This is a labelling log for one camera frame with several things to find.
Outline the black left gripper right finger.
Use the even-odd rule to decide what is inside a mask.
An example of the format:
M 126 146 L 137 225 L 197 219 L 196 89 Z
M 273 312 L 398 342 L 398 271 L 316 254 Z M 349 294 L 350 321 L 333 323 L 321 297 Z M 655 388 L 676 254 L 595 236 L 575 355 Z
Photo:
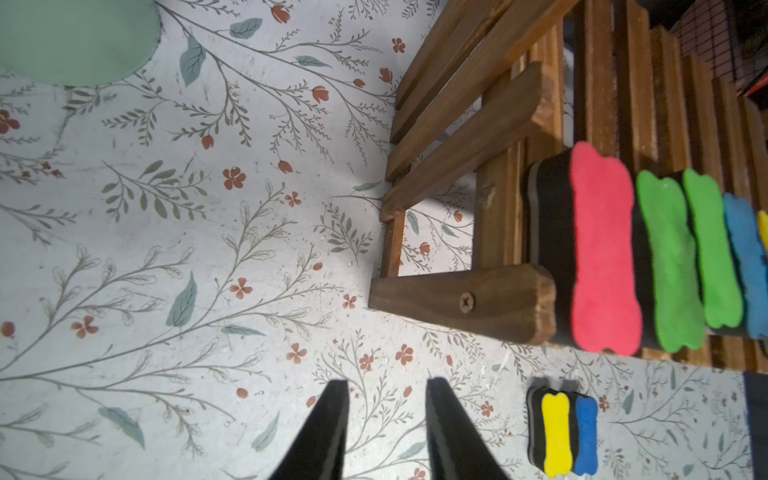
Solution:
M 427 381 L 426 431 L 433 479 L 508 479 L 444 378 Z

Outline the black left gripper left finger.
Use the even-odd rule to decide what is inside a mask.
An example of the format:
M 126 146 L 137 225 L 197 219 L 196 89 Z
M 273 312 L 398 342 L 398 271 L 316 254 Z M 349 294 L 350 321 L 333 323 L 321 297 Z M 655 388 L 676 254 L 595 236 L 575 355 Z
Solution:
M 329 381 L 271 479 L 341 479 L 348 416 L 348 382 Z

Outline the yellow eraser shelf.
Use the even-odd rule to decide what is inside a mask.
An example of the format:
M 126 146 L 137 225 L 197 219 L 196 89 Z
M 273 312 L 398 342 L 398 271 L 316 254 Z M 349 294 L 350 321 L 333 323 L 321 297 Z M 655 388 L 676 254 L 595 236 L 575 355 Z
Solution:
M 567 475 L 574 461 L 570 398 L 549 388 L 533 388 L 527 408 L 529 461 L 550 479 Z
M 768 254 L 768 213 L 765 210 L 757 213 L 757 225 L 760 241 L 765 253 Z

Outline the blue eraser shelf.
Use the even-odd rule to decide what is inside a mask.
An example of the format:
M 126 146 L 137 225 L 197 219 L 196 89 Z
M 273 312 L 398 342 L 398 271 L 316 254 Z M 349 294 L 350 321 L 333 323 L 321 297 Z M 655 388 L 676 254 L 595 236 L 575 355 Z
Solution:
M 757 215 L 746 199 L 723 196 L 726 226 L 745 302 L 743 323 L 749 337 L 767 337 L 767 259 L 758 230 Z
M 576 475 L 595 475 L 598 471 L 598 403 L 589 396 L 571 392 L 568 393 L 571 405 L 571 427 L 573 439 L 572 472 Z

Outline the wooden two-tier shelf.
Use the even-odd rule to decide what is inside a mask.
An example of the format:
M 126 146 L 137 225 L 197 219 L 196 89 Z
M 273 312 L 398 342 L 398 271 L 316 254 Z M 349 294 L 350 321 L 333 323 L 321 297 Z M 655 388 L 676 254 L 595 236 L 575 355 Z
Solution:
M 767 114 L 633 1 L 451 1 L 396 93 L 369 305 L 499 340 L 767 369 Z M 468 271 L 399 273 L 477 176 Z

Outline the green eraser shelf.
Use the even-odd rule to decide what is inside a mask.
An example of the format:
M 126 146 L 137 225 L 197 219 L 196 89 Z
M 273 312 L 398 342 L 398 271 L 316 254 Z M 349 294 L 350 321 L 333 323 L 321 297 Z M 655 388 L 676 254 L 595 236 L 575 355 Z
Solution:
M 707 327 L 687 199 L 677 180 L 647 170 L 637 175 L 635 191 L 643 226 L 636 235 L 638 299 L 651 308 L 646 315 L 662 350 L 698 349 Z
M 712 177 L 693 169 L 686 169 L 682 180 L 697 243 L 706 323 L 712 329 L 738 327 L 744 306 L 731 255 L 723 194 Z

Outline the red eraser bottom shelf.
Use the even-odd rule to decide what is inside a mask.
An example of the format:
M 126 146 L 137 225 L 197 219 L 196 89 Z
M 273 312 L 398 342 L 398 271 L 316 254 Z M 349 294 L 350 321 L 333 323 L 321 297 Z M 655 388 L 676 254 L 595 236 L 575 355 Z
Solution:
M 634 355 L 643 318 L 632 246 L 635 192 L 618 159 L 590 143 L 528 170 L 529 259 L 554 280 L 553 342 Z

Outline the blue eraser bottom shelf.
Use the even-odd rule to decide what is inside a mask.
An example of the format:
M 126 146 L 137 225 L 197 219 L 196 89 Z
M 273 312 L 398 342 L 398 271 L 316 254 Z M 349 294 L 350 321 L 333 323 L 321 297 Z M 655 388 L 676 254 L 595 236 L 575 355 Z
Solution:
M 757 215 L 746 199 L 723 196 L 726 226 L 745 302 L 743 323 L 749 337 L 767 337 L 767 259 L 758 230 Z

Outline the yellow eraser bottom shelf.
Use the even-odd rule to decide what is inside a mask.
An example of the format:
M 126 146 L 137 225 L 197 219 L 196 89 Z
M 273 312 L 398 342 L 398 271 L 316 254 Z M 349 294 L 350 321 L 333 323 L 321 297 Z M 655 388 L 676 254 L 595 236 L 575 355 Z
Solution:
M 765 253 L 768 254 L 768 213 L 765 210 L 757 213 L 757 225 L 760 241 Z

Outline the green pencil cup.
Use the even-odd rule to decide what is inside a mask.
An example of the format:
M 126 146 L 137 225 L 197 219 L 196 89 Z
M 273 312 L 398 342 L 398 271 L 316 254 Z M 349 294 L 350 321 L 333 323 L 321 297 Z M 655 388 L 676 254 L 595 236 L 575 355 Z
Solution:
M 123 79 L 151 59 L 160 35 L 153 1 L 1 3 L 1 66 L 45 84 Z

